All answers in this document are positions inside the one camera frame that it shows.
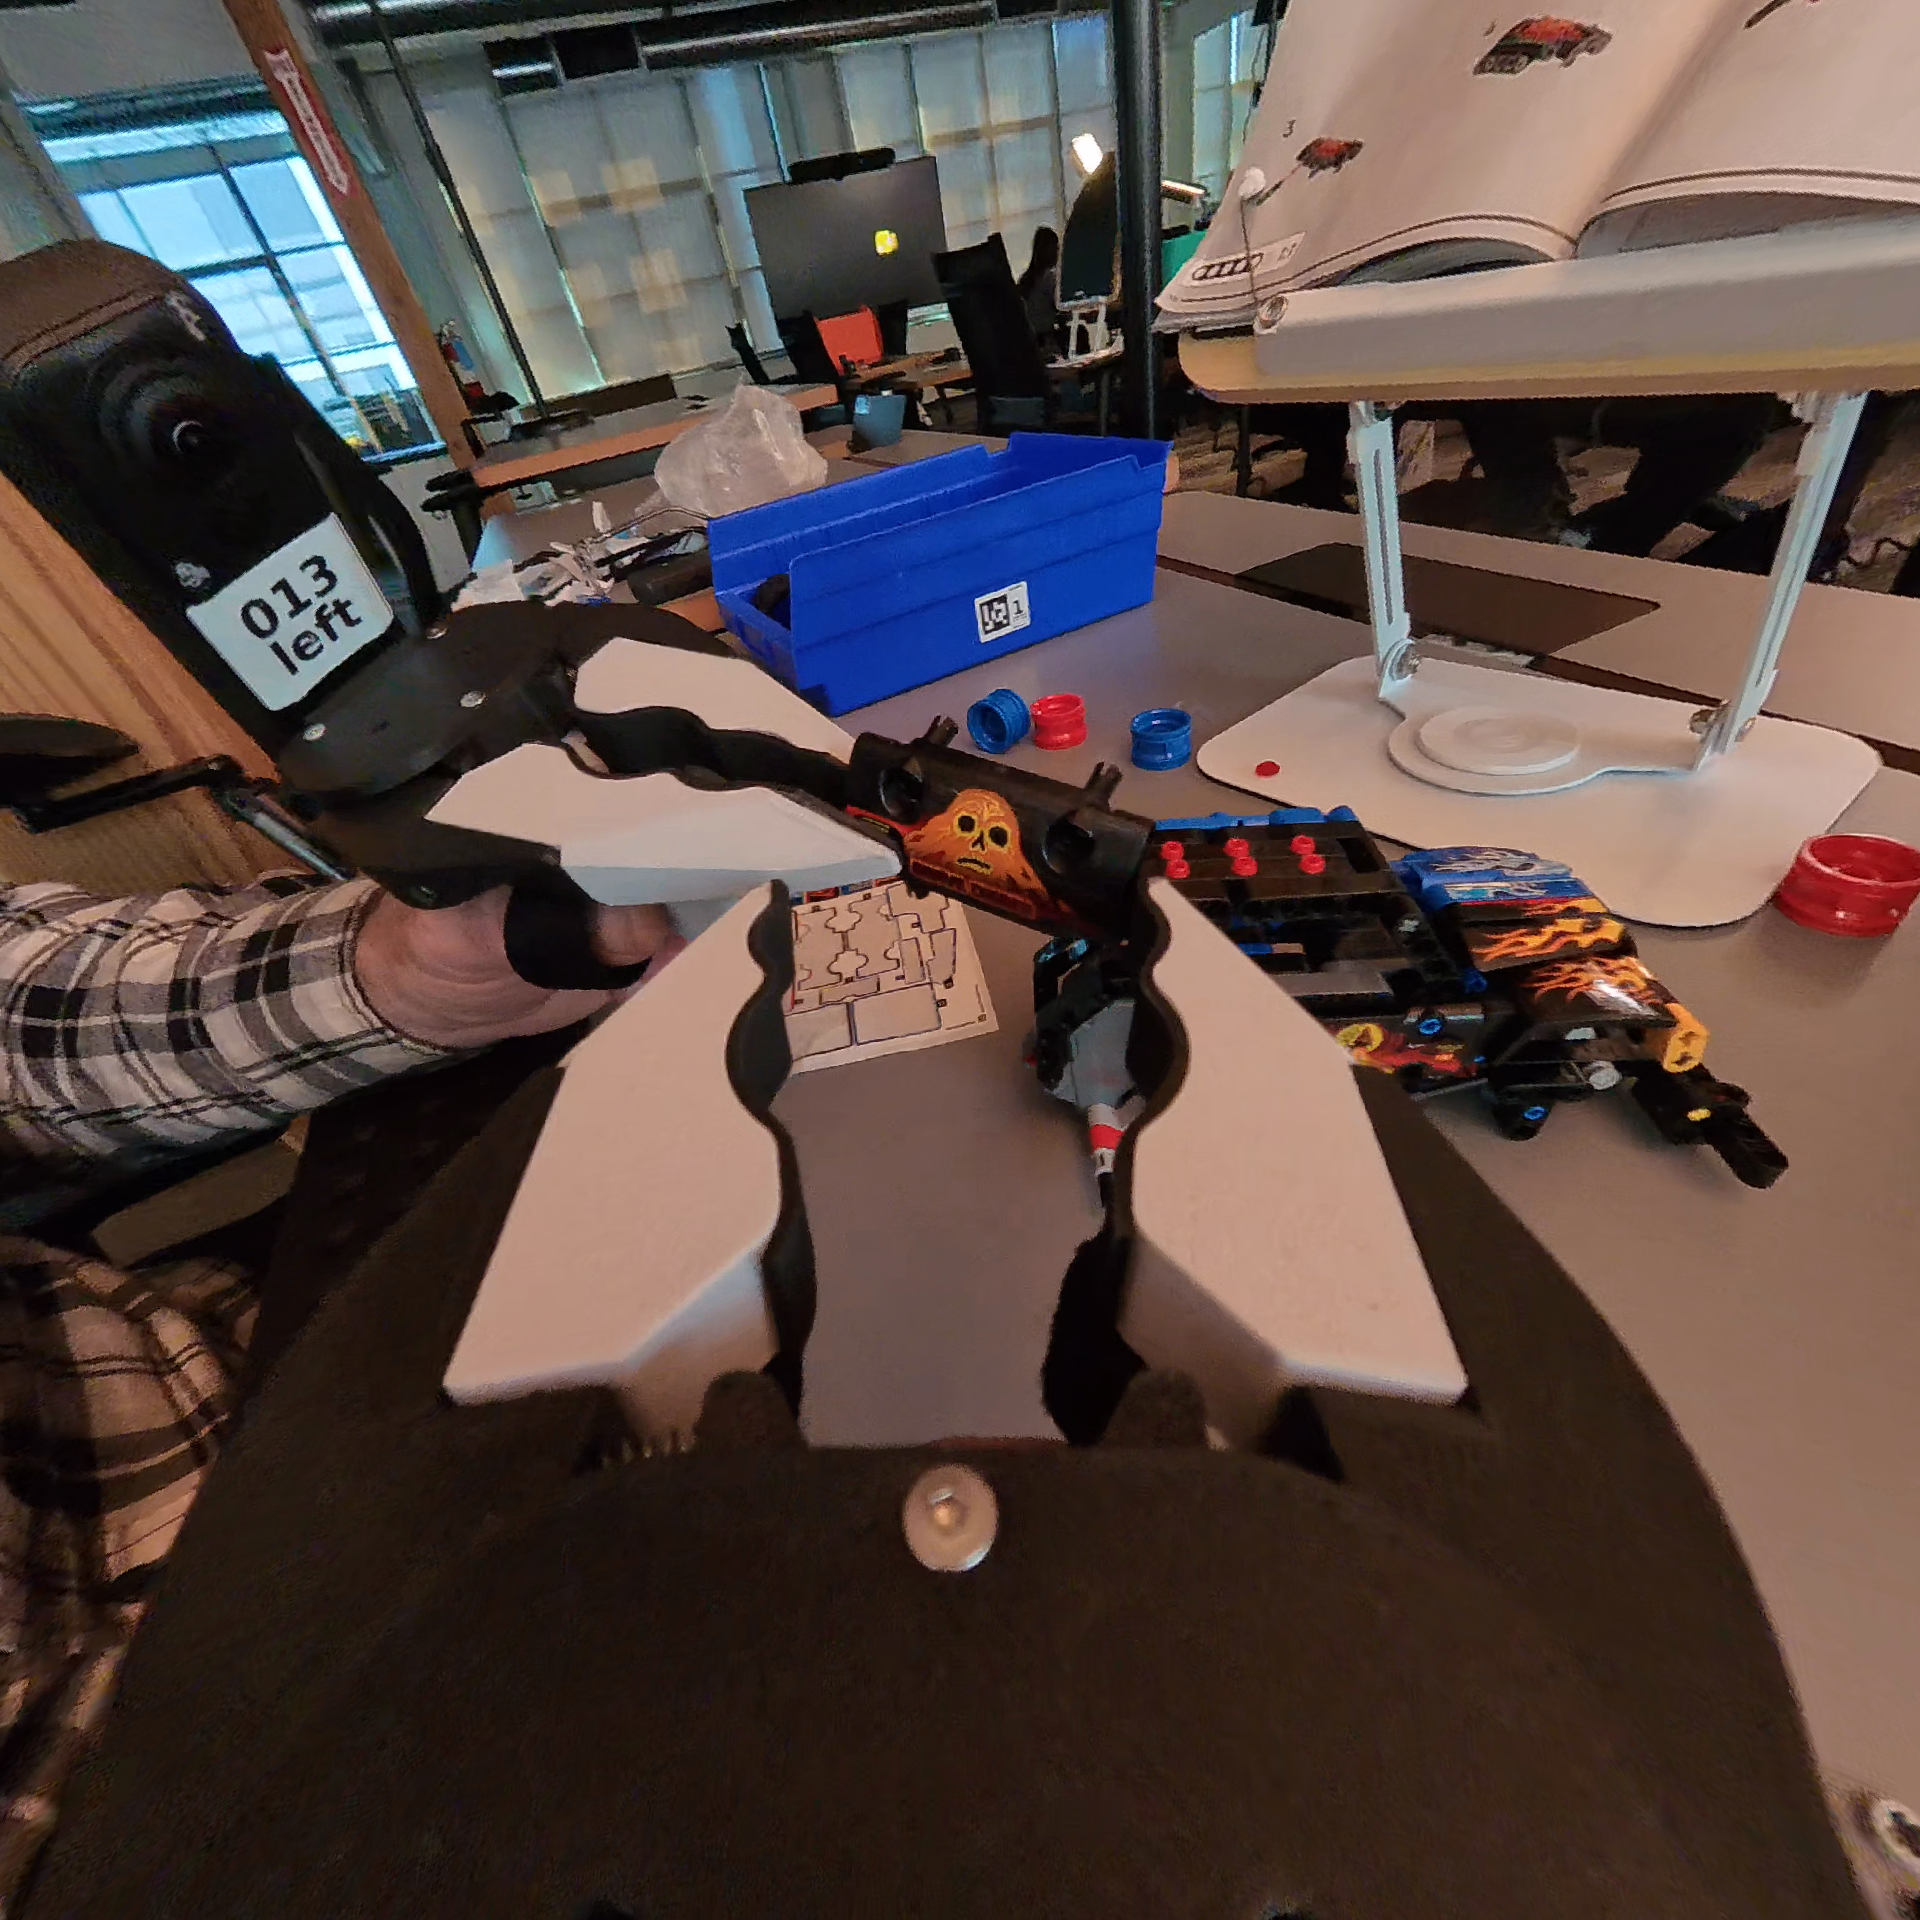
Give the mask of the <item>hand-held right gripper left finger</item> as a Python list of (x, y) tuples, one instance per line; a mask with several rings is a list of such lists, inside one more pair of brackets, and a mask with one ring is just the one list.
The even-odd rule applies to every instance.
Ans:
[(559, 1068), (444, 1370), (454, 1405), (603, 1389), (642, 1443), (693, 1439), (733, 1374), (804, 1401), (818, 1282), (773, 1103), (793, 909), (728, 907)]

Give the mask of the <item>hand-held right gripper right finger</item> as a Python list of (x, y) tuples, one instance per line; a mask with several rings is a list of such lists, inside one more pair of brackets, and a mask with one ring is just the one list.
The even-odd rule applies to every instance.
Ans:
[(1141, 1107), (1054, 1309), (1040, 1390), (1062, 1436), (1101, 1439), (1145, 1374), (1185, 1379), (1216, 1443), (1264, 1443), (1309, 1387), (1460, 1405), (1465, 1364), (1336, 1042), (1163, 876), (1086, 960), (1096, 986), (1115, 963), (1117, 995), (1035, 1021), (1037, 1077), (1081, 1120), (1101, 1092)]

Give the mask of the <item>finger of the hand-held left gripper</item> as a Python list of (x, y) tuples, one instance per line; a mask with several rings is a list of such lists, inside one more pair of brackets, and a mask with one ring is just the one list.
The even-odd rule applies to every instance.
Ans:
[(900, 875), (900, 852), (810, 799), (767, 784), (696, 787), (673, 773), (584, 770), (562, 747), (520, 744), (456, 778), (427, 821), (552, 849), (607, 907), (731, 902), (777, 881), (793, 895)]
[(575, 672), (575, 813), (913, 813), (918, 759), (731, 655), (612, 638)]

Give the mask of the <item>blue black brick truck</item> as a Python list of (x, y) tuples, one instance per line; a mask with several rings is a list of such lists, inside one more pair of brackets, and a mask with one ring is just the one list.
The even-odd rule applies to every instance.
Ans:
[(1783, 1151), (1708, 1065), (1708, 1029), (1562, 860), (1496, 847), (1389, 859), (1349, 808), (1159, 821), (1172, 883), (1357, 1068), (1427, 1100), (1473, 1092), (1508, 1140), (1620, 1092), (1747, 1188)]

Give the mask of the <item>flame-printed brick panel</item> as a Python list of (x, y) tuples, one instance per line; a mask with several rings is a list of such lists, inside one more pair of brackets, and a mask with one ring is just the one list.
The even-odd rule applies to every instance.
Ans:
[(846, 806), (897, 840), (908, 881), (1046, 938), (1131, 922), (1151, 821), (1113, 804), (1119, 773), (1073, 784), (928, 737), (855, 737)]

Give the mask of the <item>grey desk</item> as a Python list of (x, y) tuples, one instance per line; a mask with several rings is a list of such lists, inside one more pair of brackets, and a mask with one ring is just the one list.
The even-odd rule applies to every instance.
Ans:
[[(827, 1447), (1043, 1428), (1051, 1292), (1086, 1151), (1017, 1051), (1020, 927), (975, 922), (999, 1031), (780, 1097), (819, 1254), (804, 1424)], [(1822, 1773), (1915, 1809), (1915, 925), (1824, 938), (1766, 911), (1646, 928), (1789, 1161), (1768, 1193), (1624, 1103), (1527, 1144), (1421, 1108), (1559, 1260), (1667, 1406), (1763, 1597)]]

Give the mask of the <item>person's left hand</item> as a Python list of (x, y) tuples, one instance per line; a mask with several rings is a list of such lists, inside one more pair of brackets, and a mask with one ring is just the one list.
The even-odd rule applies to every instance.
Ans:
[(456, 907), (421, 909), (378, 892), (352, 950), (368, 1009), (417, 1045), (475, 1051), (596, 1021), (640, 993), (544, 989), (522, 979), (505, 950), (511, 890), (498, 887)]

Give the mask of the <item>clear plastic bag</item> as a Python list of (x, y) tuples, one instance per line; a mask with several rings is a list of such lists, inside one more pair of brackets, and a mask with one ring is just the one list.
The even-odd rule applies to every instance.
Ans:
[(738, 387), (712, 418), (660, 450), (661, 502), (699, 520), (733, 516), (827, 485), (827, 458), (805, 441), (802, 411), (782, 394)]

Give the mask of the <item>blue storage bin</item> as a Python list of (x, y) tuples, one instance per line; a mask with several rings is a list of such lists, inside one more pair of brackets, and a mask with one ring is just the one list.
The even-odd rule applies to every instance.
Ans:
[(725, 628), (827, 716), (1145, 604), (1166, 443), (1014, 434), (708, 525)]

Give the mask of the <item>wooden background table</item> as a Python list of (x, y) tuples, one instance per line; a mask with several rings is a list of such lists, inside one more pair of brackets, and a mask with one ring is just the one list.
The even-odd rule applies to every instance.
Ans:
[(697, 424), (718, 421), (731, 394), (731, 389), (724, 389), (715, 396), (669, 396), (593, 417), (584, 424), (542, 430), (523, 443), (487, 450), (464, 475), (482, 497), (492, 497), (582, 469), (628, 462), (663, 448)]

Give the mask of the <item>black office chair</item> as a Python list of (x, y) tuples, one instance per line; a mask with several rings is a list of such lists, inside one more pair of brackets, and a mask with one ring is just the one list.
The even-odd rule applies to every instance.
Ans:
[(1001, 236), (991, 232), (968, 249), (935, 252), (929, 263), (972, 372), (973, 430), (1050, 430), (1057, 396)]

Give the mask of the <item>computer monitor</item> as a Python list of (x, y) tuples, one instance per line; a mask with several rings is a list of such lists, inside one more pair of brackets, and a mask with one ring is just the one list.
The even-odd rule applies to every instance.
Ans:
[(948, 252), (934, 156), (833, 181), (751, 186), (741, 206), (775, 321), (945, 300), (934, 269), (934, 257)]

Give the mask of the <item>white book stand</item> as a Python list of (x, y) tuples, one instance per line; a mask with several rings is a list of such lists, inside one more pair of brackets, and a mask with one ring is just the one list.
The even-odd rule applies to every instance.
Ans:
[[(1195, 749), (1283, 804), (1349, 804), (1411, 849), (1566, 863), (1630, 921), (1711, 928), (1771, 899), (1799, 847), (1880, 770), (1861, 739), (1763, 702), (1864, 401), (1915, 375), (1915, 219), (1283, 294), (1238, 338), (1180, 338), (1227, 403), (1341, 403), (1370, 659), (1336, 664)], [(1414, 403), (1797, 392), (1819, 404), (1740, 678), (1713, 707), (1526, 671), (1421, 663), (1404, 588), (1393, 422)], [(1259, 791), (1250, 766), (1283, 778)]]

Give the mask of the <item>large red wheel hub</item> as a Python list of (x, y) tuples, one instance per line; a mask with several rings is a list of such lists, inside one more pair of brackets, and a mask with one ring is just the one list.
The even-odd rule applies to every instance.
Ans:
[(1771, 904), (1792, 925), (1849, 941), (1880, 941), (1918, 901), (1918, 849), (1868, 833), (1824, 833), (1794, 855)]

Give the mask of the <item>open instruction booklet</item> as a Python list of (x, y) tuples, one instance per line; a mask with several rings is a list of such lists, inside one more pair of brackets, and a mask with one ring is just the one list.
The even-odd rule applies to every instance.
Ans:
[(1915, 200), (1914, 3), (1297, 3), (1159, 328)]

